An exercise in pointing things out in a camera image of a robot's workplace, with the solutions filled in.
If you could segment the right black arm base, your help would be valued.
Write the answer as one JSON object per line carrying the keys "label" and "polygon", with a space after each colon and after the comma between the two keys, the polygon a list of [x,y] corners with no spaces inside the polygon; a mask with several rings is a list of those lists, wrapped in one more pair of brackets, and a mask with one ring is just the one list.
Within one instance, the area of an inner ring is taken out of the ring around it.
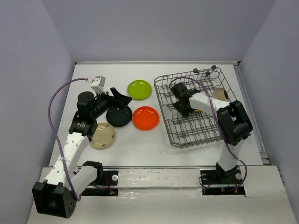
{"label": "right black arm base", "polygon": [[240,169],[224,179],[216,176],[215,169],[200,171],[199,184],[203,196],[242,195],[245,196],[243,179]]}

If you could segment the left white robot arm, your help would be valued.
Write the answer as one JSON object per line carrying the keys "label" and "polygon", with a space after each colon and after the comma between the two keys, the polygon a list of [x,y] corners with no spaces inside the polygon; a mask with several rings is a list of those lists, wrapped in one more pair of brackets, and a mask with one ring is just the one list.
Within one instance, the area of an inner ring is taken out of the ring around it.
{"label": "left white robot arm", "polygon": [[108,110],[126,108],[132,100],[115,88],[110,91],[112,95],[89,91],[78,95],[77,111],[66,143],[58,145],[60,156],[45,179],[36,182],[32,188],[39,214],[70,218],[86,187],[102,182],[103,165],[100,162],[86,161],[79,172],[75,174],[74,170],[97,129],[97,118]]}

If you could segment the lime green plate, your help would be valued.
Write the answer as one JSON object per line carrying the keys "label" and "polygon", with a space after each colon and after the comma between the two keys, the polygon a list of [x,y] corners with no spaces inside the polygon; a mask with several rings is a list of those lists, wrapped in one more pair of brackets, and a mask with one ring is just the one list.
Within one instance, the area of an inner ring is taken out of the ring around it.
{"label": "lime green plate", "polygon": [[132,99],[143,100],[151,95],[152,88],[145,80],[134,80],[128,85],[127,92]]}

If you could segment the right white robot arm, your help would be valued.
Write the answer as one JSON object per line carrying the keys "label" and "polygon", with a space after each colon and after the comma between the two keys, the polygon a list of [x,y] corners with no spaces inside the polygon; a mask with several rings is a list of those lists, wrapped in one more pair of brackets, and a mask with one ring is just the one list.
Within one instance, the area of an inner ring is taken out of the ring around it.
{"label": "right white robot arm", "polygon": [[213,178],[226,183],[234,177],[237,163],[241,162],[240,150],[244,140],[250,136],[253,126],[240,101],[218,100],[210,95],[205,86],[200,85],[203,91],[189,90],[182,82],[171,87],[170,90],[177,99],[173,106],[183,117],[199,110],[214,118],[224,145]]}

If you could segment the orange plate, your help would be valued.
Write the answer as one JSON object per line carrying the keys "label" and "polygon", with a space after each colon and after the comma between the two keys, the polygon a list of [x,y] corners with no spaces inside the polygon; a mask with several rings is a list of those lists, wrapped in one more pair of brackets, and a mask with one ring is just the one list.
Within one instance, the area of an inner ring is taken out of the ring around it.
{"label": "orange plate", "polygon": [[154,108],[142,106],[133,112],[132,121],[136,128],[148,131],[157,126],[159,123],[159,115]]}

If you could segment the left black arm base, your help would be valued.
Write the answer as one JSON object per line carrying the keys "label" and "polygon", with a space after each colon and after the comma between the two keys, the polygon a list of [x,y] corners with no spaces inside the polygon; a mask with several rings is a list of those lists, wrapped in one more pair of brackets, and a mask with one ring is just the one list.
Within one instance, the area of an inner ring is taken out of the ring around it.
{"label": "left black arm base", "polygon": [[118,170],[104,170],[101,180],[93,181],[82,196],[118,196]]}

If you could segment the cream plate with black blot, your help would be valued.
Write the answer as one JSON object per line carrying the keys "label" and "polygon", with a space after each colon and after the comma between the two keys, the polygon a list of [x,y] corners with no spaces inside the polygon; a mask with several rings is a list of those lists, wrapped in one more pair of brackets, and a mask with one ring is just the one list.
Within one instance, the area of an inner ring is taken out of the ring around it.
{"label": "cream plate with black blot", "polygon": [[221,88],[221,87],[219,87],[213,91],[212,98],[220,100],[220,101],[225,101],[225,102],[229,101],[228,93],[226,92],[226,90],[224,88]]}

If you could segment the cream plate with floral marks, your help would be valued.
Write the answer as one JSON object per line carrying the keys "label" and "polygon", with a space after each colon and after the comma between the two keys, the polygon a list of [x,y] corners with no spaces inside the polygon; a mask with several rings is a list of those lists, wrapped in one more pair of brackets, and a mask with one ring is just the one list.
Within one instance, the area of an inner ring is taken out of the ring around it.
{"label": "cream plate with floral marks", "polygon": [[98,123],[96,131],[90,142],[90,146],[95,149],[104,149],[115,142],[116,131],[109,123]]}

